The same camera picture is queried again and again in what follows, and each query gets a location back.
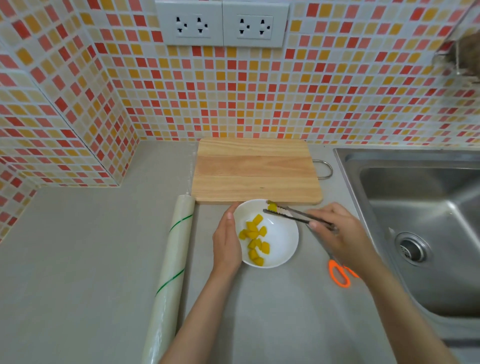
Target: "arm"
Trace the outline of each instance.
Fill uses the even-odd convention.
[[[383,264],[360,221],[337,203],[309,212],[334,223],[340,230],[340,233],[334,236],[321,223],[310,222],[310,227],[322,238],[335,257],[352,268],[367,285],[397,362],[458,363]]]
[[[241,264],[232,205],[213,235],[214,266],[202,292],[159,364],[206,363],[215,342],[233,278]]]

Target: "sink strainer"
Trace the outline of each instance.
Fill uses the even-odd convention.
[[[428,244],[411,232],[398,234],[395,238],[395,245],[402,257],[413,265],[424,262],[429,256]]]

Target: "wall plate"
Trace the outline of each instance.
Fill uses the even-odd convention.
[[[221,1],[155,1],[163,42],[180,46],[222,46]]]
[[[287,2],[223,1],[223,44],[235,47],[281,47],[287,18]]]

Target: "green stripe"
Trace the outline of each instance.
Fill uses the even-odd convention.
[[[172,282],[176,277],[178,277],[180,274],[182,274],[184,270],[185,270],[185,268],[182,269],[180,272],[178,272],[176,275],[174,275],[172,278],[170,278],[169,280],[167,280],[164,284],[162,284],[162,287],[160,287],[160,288],[158,289],[158,291],[155,293],[155,297],[156,297],[156,295],[158,295],[158,293],[160,292],[160,290],[161,290],[163,287],[165,287],[167,284],[169,284],[170,282]]]
[[[188,219],[188,218],[191,218],[192,216],[193,216],[193,214],[187,216],[186,218],[183,218],[182,220],[177,221],[177,222],[172,226],[172,228],[170,229],[170,231],[172,231],[172,229],[173,229],[174,227],[176,227],[178,224],[180,224],[182,221],[184,221],[184,220],[186,220],[186,219]]]

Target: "tongs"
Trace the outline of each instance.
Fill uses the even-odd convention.
[[[320,223],[322,223],[327,229],[329,229],[331,232],[333,232],[334,234],[338,234],[339,230],[338,228],[335,226],[335,224],[332,224],[331,222],[328,222],[328,221],[325,221],[323,220],[322,218],[318,218],[314,215],[311,215],[311,214],[308,214],[306,212],[302,212],[302,211],[298,211],[294,208],[291,208],[291,207],[288,207],[288,206],[281,206],[281,205],[278,205],[276,202],[273,202],[273,201],[270,201],[268,200],[267,203],[269,205],[271,204],[274,204],[276,205],[277,208],[281,208],[283,210],[286,210],[286,211],[290,211],[292,213],[296,213],[296,214],[299,214],[299,215],[302,215],[302,216],[305,216],[306,218],[310,218],[312,220],[315,220],[315,221],[318,221]],[[296,217],[293,217],[293,216],[288,216],[288,215],[285,215],[285,214],[281,214],[279,212],[275,212],[275,211],[272,211],[272,210],[269,210],[267,208],[264,208],[264,213],[266,214],[270,214],[270,215],[277,215],[277,216],[281,216],[283,218],[289,218],[290,220],[295,220],[295,221],[299,221],[299,222],[303,222],[304,224],[307,224],[310,222],[310,220],[306,220],[304,218],[296,218]]]

